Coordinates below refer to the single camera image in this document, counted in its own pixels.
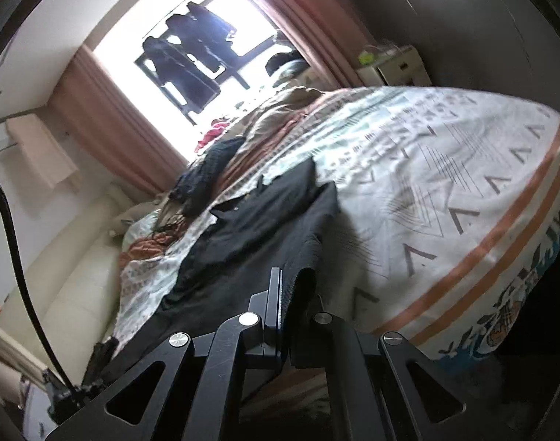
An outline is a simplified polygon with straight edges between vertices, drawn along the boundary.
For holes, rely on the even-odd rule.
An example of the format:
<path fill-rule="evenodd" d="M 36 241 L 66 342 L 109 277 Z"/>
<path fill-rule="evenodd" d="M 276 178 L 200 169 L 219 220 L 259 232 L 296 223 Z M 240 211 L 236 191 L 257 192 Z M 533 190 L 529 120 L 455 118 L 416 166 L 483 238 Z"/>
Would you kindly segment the dark clothes hanging at window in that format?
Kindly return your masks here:
<path fill-rule="evenodd" d="M 188 2 L 185 13 L 165 19 L 166 30 L 148 36 L 136 66 L 187 119 L 221 94 L 216 78 L 238 68 L 232 49 L 235 27 L 206 6 Z"/>

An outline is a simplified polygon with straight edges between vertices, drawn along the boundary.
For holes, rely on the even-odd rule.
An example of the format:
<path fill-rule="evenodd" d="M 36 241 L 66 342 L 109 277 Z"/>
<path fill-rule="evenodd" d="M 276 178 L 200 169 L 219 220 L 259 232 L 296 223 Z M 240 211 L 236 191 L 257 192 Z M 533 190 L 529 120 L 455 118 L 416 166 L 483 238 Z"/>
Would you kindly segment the dark knitted garment on bed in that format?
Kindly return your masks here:
<path fill-rule="evenodd" d="M 208 206 L 218 178 L 245 140 L 244 136 L 235 136 L 215 142 L 199 163 L 178 178 L 169 198 L 181 205 L 184 217 L 197 217 Z"/>

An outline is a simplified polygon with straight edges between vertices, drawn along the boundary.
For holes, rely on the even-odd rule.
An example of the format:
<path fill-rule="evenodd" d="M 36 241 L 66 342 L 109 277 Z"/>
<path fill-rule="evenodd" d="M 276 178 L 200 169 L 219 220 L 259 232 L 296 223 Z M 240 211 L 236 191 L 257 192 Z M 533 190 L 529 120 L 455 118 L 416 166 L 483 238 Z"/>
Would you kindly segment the red cloth by window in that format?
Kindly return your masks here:
<path fill-rule="evenodd" d="M 212 122 L 210 122 L 210 126 L 207 132 L 202 136 L 202 138 L 197 142 L 197 146 L 195 148 L 195 152 L 199 153 L 204 147 L 208 146 L 210 142 L 213 140 L 218 139 L 219 136 L 222 136 L 223 133 L 229 126 L 229 119 L 228 118 L 215 118 Z"/>

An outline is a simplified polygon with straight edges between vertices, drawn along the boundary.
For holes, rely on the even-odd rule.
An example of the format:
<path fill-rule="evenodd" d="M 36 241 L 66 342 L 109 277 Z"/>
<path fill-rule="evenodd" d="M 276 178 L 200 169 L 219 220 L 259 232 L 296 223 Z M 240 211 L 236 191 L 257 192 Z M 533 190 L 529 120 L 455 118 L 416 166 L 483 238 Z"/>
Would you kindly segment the patterned white bed quilt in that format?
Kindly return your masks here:
<path fill-rule="evenodd" d="M 316 270 L 326 308 L 363 331 L 397 330 L 444 368 L 492 354 L 560 251 L 560 113 L 521 98 L 455 88 L 309 92 L 302 108 L 264 105 L 186 218 L 170 200 L 130 228 L 123 250 L 159 229 L 178 239 L 131 261 L 115 357 L 176 282 L 214 223 L 214 206 L 313 158 L 337 187 Z"/>

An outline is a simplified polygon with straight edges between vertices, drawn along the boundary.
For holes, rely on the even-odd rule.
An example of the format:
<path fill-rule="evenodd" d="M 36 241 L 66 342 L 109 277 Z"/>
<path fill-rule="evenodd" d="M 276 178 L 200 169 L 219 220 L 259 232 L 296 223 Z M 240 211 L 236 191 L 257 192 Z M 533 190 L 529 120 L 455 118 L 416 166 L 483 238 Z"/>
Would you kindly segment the cream leather headboard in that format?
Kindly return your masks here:
<path fill-rule="evenodd" d="M 77 215 L 26 272 L 39 321 L 64 371 L 82 382 L 96 343 L 116 320 L 122 240 L 109 225 L 133 201 L 116 184 Z M 18 290 L 0 312 L 0 359 L 36 385 L 52 367 L 26 313 Z"/>

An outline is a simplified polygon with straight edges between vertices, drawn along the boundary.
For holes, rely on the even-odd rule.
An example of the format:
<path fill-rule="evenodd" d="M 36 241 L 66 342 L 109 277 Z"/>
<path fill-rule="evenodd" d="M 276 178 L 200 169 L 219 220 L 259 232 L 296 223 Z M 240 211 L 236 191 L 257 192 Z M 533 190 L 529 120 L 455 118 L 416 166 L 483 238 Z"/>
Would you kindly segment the white bedside cabinet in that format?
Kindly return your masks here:
<path fill-rule="evenodd" d="M 358 77 L 366 87 L 430 87 L 423 60 L 411 45 L 369 46 L 358 56 Z"/>

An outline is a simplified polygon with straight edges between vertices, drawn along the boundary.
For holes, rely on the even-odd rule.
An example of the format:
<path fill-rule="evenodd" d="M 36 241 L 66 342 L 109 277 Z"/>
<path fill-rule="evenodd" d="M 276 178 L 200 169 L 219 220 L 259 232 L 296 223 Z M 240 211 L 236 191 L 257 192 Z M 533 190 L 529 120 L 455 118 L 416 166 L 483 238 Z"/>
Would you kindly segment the orange brown blanket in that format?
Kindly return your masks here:
<path fill-rule="evenodd" d="M 131 261 L 143 261 L 154 257 L 161 257 L 166 250 L 178 239 L 172 230 L 157 230 L 145 237 L 141 237 L 130 244 L 119 255 L 119 271 L 123 272 Z"/>

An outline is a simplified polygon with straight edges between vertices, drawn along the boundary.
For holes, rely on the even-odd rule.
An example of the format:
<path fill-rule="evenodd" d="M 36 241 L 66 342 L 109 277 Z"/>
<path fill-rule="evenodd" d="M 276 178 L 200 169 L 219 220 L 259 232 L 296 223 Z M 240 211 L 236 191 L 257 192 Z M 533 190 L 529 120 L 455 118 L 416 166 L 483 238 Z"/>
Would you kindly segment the black garment with yellow print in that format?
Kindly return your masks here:
<path fill-rule="evenodd" d="M 313 158 L 214 206 L 215 221 L 182 260 L 175 284 L 124 348 L 101 364 L 98 381 L 115 382 L 171 334 L 217 330 L 268 288 L 274 268 L 283 272 L 281 311 L 287 313 L 295 282 L 315 275 L 326 229 L 339 212 L 337 187 L 318 184 Z"/>

